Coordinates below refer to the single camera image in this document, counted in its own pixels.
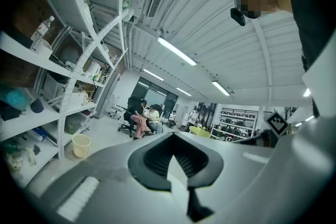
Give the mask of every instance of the camera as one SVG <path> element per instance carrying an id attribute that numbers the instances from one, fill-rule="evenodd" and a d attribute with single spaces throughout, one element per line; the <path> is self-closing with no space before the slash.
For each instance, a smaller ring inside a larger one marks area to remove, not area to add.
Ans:
<path id="1" fill-rule="evenodd" d="M 241 26 L 245 26 L 245 18 L 238 8 L 232 8 L 230 10 L 231 18 L 239 23 Z"/>

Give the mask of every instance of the window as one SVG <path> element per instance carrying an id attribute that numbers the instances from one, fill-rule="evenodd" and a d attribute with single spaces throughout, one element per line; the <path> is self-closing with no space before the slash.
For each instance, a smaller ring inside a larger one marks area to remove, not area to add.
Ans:
<path id="1" fill-rule="evenodd" d="M 138 80 L 136 86 L 134 87 L 132 96 L 146 99 L 147 106 L 151 106 L 153 104 L 164 105 L 162 114 L 164 118 L 169 117 L 177 101 L 177 95 L 164 90 L 163 88 L 149 82 L 148 80 L 145 80 L 144 78 L 140 78 Z"/>

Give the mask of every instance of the storage rack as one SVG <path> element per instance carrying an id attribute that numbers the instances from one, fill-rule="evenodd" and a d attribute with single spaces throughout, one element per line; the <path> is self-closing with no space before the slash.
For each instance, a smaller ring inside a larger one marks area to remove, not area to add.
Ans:
<path id="1" fill-rule="evenodd" d="M 219 123 L 220 125 L 229 125 L 229 126 L 232 126 L 232 127 L 238 127 L 239 129 L 251 130 L 251 135 L 253 135 L 254 130 L 256 128 L 257 116 L 250 115 L 250 117 L 244 117 L 244 116 L 230 115 L 230 114 L 224 114 L 224 113 L 220 113 L 219 115 L 221 116 L 221 119 L 248 121 L 248 122 L 251 122 L 253 126 L 252 127 L 246 127 L 246 126 L 240 126 L 240 125 L 236 125 L 236 124 L 232 124 L 232 123 L 226 123 L 226 122 L 223 122 L 221 120 L 220 121 L 215 121 L 214 124 L 213 124 L 213 127 L 211 129 L 211 136 L 212 137 L 214 137 L 216 139 L 219 138 L 218 136 L 213 134 L 213 131 L 216 130 L 218 132 L 221 132 L 221 133 L 224 133 L 224 134 L 227 134 L 227 135 L 238 137 L 242 140 L 248 138 L 247 136 L 236 135 L 236 134 L 233 134 L 233 133 L 228 133 L 228 132 L 219 130 L 219 129 L 215 128 L 216 123 Z"/>
<path id="2" fill-rule="evenodd" d="M 82 105 L 75 109 L 68 109 L 72 91 L 76 81 L 79 80 L 85 83 L 95 84 L 98 87 L 104 88 L 105 85 L 108 83 L 108 80 L 111 78 L 111 75 L 116 69 L 120 60 L 127 51 L 124 48 L 123 42 L 124 36 L 122 33 L 122 19 L 128 14 L 129 10 L 122 9 L 123 0 L 118 0 L 118 11 L 116 12 L 116 14 L 118 15 L 113 17 L 98 33 L 96 33 L 93 25 L 89 20 L 87 10 L 84 5 L 84 0 L 47 1 L 58 19 L 64 25 L 63 30 L 58 34 L 52 44 L 53 52 L 55 52 L 55 50 L 59 47 L 60 43 L 63 41 L 66 35 L 70 33 L 72 29 L 80 30 L 82 32 L 82 37 L 84 37 L 85 34 L 90 35 L 92 40 L 87 46 L 83 46 L 83 53 L 81 57 L 77 61 L 75 68 L 70 71 L 52 62 L 51 60 L 40 57 L 35 52 L 27 49 L 19 42 L 14 40 L 5 32 L 2 32 L 0 35 L 0 49 L 15 57 L 18 57 L 22 60 L 25 60 L 40 67 L 34 85 L 35 91 L 40 91 L 43 78 L 46 74 L 46 70 L 68 77 L 65 92 L 61 99 L 59 112 L 54 110 L 52 106 L 49 105 L 47 102 L 42 101 L 44 110 L 41 113 L 34 113 L 30 110 L 30 107 L 28 106 L 25 115 L 20 115 L 20 117 L 18 118 L 11 119 L 5 122 L 5 128 L 0 134 L 0 142 L 42 125 L 44 125 L 44 128 L 47 129 L 48 133 L 51 133 L 56 140 L 55 144 L 57 144 L 57 146 L 55 146 L 51 141 L 47 139 L 44 139 L 42 142 L 34 141 L 34 144 L 38 145 L 41 151 L 38 155 L 36 155 L 37 164 L 34 166 L 30 166 L 27 163 L 27 160 L 24 158 L 23 166 L 19 172 L 20 176 L 23 178 L 21 178 L 21 180 L 18 182 L 22 187 L 25 187 L 29 183 L 29 181 L 38 173 L 38 171 L 42 169 L 42 167 L 46 163 L 48 163 L 56 154 L 58 154 L 59 158 L 62 158 L 64 156 L 64 146 L 71 140 L 70 134 L 64 131 L 66 116 L 87 109 L 91 110 L 92 112 L 95 111 L 96 103 L 93 102 L 89 102 L 87 105 Z M 122 54 L 118 62 L 113 65 L 100 42 L 104 38 L 104 36 L 116 25 L 119 25 Z M 101 53 L 102 58 L 111 67 L 111 72 L 106 78 L 105 84 L 93 82 L 91 79 L 82 76 L 83 66 L 95 49 L 98 49 L 99 53 Z M 101 94 L 102 91 L 96 99 L 97 103 L 99 102 Z M 31 140 L 25 140 L 23 138 L 20 138 L 20 142 L 26 145 L 32 143 Z"/>

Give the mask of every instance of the seated person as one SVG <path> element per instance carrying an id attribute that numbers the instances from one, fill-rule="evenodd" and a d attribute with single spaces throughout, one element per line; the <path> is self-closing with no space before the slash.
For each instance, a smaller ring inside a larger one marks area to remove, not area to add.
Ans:
<path id="1" fill-rule="evenodd" d="M 132 114 L 130 116 L 130 119 L 134 122 L 136 122 L 136 133 L 135 133 L 135 139 L 141 138 L 142 133 L 146 132 L 149 133 L 150 130 L 146 125 L 146 118 L 143 115 L 143 108 L 146 106 L 147 101 L 145 99 L 142 99 L 139 104 L 131 107 L 129 110 L 130 113 Z"/>
<path id="2" fill-rule="evenodd" d="M 162 125 L 160 123 L 160 116 L 157 110 L 154 109 L 155 105 L 151 105 L 149 110 L 144 114 L 144 116 L 148 119 L 148 124 L 151 128 L 156 131 L 156 134 L 162 133 Z"/>
<path id="3" fill-rule="evenodd" d="M 169 115 L 169 124 L 168 124 L 168 126 L 170 128 L 172 128 L 172 127 L 174 127 L 176 125 L 175 118 L 176 118 L 176 110 L 174 110 L 173 113 L 170 113 L 170 115 Z"/>

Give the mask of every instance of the white shirt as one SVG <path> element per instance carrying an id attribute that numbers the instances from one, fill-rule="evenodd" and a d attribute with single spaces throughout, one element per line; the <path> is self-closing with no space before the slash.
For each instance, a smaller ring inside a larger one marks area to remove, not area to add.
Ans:
<path id="1" fill-rule="evenodd" d="M 188 121 L 189 121 L 190 123 L 192 123 L 192 124 L 195 124 L 197 118 L 198 118 L 198 113 L 197 113 L 195 110 L 193 110 L 193 111 L 190 112 L 190 114 L 189 114 L 189 120 L 188 120 Z"/>
<path id="2" fill-rule="evenodd" d="M 150 110 L 147 110 L 145 114 L 148 116 L 148 121 L 150 123 L 159 123 L 160 122 L 160 116 L 158 111 L 154 110 L 151 112 Z"/>
<path id="3" fill-rule="evenodd" d="M 176 118 L 176 115 L 174 115 L 173 113 L 170 113 L 170 115 L 169 115 L 169 119 L 170 119 L 171 121 L 175 121 L 175 118 Z"/>

